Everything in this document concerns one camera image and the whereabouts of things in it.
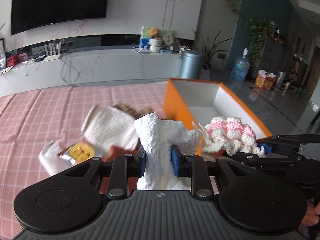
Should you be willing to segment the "right hand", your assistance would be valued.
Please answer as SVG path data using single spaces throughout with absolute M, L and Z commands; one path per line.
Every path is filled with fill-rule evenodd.
M 319 223 L 320 203 L 317 205 L 308 202 L 306 214 L 302 220 L 302 224 L 306 226 L 314 226 Z

